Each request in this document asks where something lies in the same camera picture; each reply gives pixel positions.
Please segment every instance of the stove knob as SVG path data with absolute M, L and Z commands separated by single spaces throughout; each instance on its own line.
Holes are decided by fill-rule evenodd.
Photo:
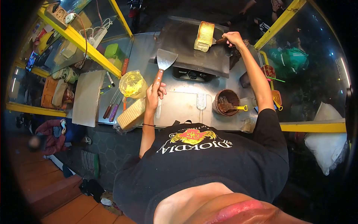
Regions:
M 191 78 L 191 79 L 196 79 L 197 76 L 198 76 L 198 75 L 197 75 L 195 72 L 193 72 L 193 71 L 190 71 L 190 72 L 188 73 L 188 77 Z

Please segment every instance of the green jacket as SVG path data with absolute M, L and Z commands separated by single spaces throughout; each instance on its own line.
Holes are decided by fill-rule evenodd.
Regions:
M 270 49 L 268 58 L 275 63 L 275 72 L 278 77 L 288 78 L 294 76 L 300 69 L 308 66 L 308 54 L 298 48 L 284 49 L 278 51 L 276 48 Z

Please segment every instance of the black t-shirt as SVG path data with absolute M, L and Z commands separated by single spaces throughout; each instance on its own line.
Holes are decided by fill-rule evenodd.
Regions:
M 272 202 L 288 171 L 286 140 L 277 115 L 265 109 L 258 115 L 253 141 L 200 123 L 165 128 L 142 159 L 127 156 L 115 178 L 113 197 L 136 223 L 153 223 L 161 200 L 212 182 Z

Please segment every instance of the light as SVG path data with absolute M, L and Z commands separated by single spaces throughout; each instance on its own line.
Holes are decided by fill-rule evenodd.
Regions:
M 344 68 L 344 71 L 345 71 L 345 76 L 347 76 L 348 86 L 350 86 L 349 77 L 348 77 L 347 69 L 345 68 L 345 65 L 344 65 L 344 62 L 343 62 L 343 58 L 340 58 L 340 59 L 341 59 L 342 64 L 343 64 L 343 68 Z
M 16 78 L 14 78 L 14 83 L 13 83 L 13 87 L 11 88 L 11 92 L 14 91 L 15 81 L 16 81 Z

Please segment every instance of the margarine tub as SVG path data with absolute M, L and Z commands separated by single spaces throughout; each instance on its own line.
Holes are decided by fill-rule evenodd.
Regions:
M 119 90 L 125 97 L 140 99 L 145 97 L 148 85 L 139 70 L 130 71 L 119 81 Z

